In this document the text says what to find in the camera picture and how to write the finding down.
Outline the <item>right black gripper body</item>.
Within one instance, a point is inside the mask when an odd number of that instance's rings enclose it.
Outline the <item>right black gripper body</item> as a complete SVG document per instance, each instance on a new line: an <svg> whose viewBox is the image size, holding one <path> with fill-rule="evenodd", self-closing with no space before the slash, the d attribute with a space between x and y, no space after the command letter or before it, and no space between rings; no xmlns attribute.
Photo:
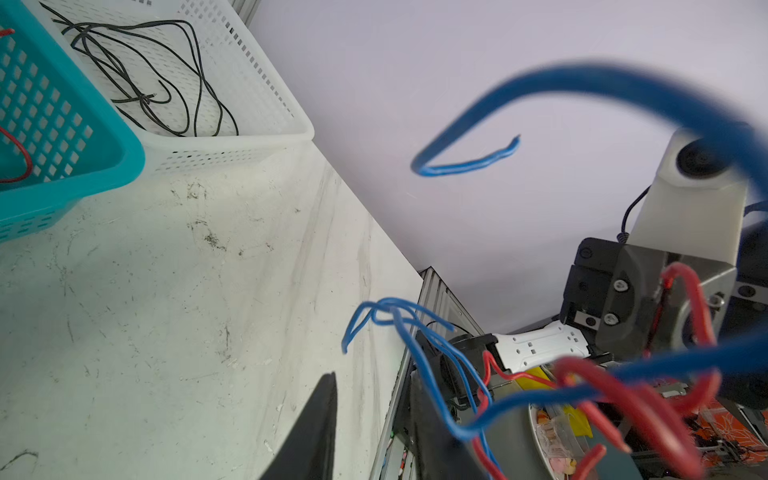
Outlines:
<svg viewBox="0 0 768 480"><path fill-rule="evenodd" d="M559 320L584 333L592 351L615 360L687 350L697 345L684 280L666 288L662 272L680 262L699 279L718 333L737 277L735 266L678 253L586 238L577 248Z"/></svg>

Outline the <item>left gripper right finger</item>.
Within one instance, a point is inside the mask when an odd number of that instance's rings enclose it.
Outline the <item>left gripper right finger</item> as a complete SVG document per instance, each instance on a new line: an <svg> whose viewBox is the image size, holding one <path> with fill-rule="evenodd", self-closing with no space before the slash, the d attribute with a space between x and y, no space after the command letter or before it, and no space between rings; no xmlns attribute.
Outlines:
<svg viewBox="0 0 768 480"><path fill-rule="evenodd" d="M479 479L469 449L448 431L418 373L410 377L409 435L419 479Z"/></svg>

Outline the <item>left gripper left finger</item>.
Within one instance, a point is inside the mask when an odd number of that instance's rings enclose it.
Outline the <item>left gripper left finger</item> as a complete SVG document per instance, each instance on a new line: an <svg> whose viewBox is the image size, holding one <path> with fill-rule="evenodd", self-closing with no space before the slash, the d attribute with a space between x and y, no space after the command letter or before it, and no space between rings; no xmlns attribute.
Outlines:
<svg viewBox="0 0 768 480"><path fill-rule="evenodd" d="M337 413L336 376L326 373L261 479L332 479Z"/></svg>

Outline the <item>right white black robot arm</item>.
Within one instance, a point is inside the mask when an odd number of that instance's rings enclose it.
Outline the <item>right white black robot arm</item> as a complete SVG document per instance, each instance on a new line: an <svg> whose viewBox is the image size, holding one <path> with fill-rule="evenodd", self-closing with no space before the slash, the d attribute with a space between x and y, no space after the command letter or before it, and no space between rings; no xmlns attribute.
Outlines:
<svg viewBox="0 0 768 480"><path fill-rule="evenodd" d="M598 334L606 331L606 322L598 319L606 294L612 294L619 307L625 307L631 295L639 291L629 287L614 290L609 280L619 263L627 263L627 248L608 240L587 238L579 246L569 273L560 315L537 330L515 335L473 335L463 327L449 334L449 341L464 353L474 366L488 351L506 369L517 372L550 363L565 355L590 356L601 362L634 359L648 348L663 345L663 330L680 327L680 340L692 346L695 334L689 314L667 318L662 314L641 326L642 344L638 347L600 342ZM726 306L712 310L713 327L721 339L745 335L767 317L767 223L761 221L744 231L737 259L738 275Z"/></svg>

